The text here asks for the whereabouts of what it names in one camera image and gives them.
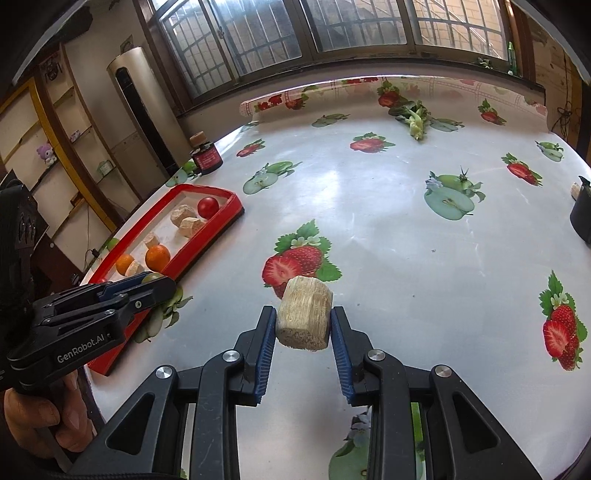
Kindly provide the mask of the left hand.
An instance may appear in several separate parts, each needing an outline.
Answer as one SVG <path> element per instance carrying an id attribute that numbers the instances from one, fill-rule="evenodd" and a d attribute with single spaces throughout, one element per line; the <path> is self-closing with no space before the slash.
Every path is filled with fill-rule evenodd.
<path id="1" fill-rule="evenodd" d="M 63 378 L 62 406 L 51 401 L 23 395 L 14 389 L 4 394 L 4 416 L 16 443 L 41 458 L 52 456 L 51 449 L 40 437 L 43 428 L 58 426 L 55 439 L 61 448 L 82 452 L 93 440 L 95 429 L 79 389 L 78 373 Z"/>

